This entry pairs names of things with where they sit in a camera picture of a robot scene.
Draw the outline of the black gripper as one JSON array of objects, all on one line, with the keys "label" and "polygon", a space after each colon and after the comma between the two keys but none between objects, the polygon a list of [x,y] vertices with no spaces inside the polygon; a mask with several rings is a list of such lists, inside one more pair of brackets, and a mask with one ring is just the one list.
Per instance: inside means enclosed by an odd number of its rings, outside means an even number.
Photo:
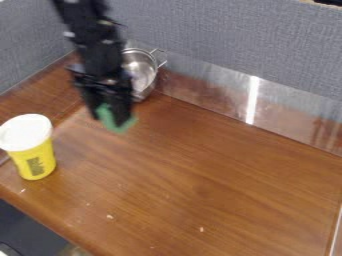
[{"label": "black gripper", "polygon": [[133,86],[128,73],[120,70],[113,76],[95,77],[85,72],[80,63],[68,65],[67,71],[71,73],[73,87],[80,93],[91,117],[100,119],[107,97],[112,113],[119,116],[117,123],[121,123],[132,115]]}]

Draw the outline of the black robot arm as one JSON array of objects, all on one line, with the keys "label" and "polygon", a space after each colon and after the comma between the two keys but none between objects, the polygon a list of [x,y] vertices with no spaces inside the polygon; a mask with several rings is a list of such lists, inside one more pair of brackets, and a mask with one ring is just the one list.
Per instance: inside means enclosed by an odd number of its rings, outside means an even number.
[{"label": "black robot arm", "polygon": [[107,16],[104,0],[51,0],[65,24],[80,62],[68,66],[89,114],[113,132],[135,122],[132,79],[123,68],[119,24]]}]

